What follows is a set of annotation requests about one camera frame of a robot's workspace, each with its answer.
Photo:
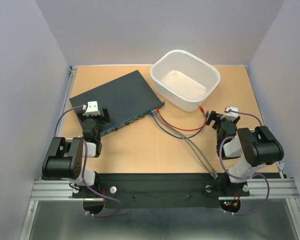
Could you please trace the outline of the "dark blue network switch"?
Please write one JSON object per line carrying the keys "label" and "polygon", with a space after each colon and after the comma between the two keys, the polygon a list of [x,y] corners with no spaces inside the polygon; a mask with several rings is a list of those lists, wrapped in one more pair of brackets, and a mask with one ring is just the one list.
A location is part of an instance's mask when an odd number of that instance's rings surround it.
{"label": "dark blue network switch", "polygon": [[70,98],[73,107],[90,101],[108,110],[110,122],[105,123],[102,137],[165,105],[138,70]]}

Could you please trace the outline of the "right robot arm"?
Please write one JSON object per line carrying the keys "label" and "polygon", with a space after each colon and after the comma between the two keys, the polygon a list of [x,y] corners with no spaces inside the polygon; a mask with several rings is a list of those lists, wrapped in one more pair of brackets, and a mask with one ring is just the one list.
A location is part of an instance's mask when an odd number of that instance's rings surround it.
{"label": "right robot arm", "polygon": [[216,152],[225,171],[220,189],[225,195],[232,195],[238,190],[238,184],[284,157],[282,145],[267,126],[261,124],[252,130],[238,128],[241,114],[236,107],[227,107],[225,114],[212,111],[206,121],[206,125],[214,122]]}

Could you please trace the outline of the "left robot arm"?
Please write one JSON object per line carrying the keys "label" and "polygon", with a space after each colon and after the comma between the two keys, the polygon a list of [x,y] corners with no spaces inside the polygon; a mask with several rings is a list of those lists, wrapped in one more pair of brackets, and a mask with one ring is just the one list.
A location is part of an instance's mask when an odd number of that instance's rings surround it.
{"label": "left robot arm", "polygon": [[62,113],[57,121],[59,125],[63,116],[75,111],[82,121],[82,137],[74,137],[67,140],[57,137],[58,127],[55,127],[54,136],[50,142],[46,156],[42,164],[42,174],[47,178],[58,178],[72,183],[74,189],[84,186],[84,191],[90,197],[96,197],[101,193],[101,184],[96,181],[97,174],[93,171],[85,173],[87,158],[97,158],[102,151],[101,133],[106,123],[109,123],[110,115],[106,107],[102,108],[102,114],[94,110],[97,104],[86,104],[72,107]]}

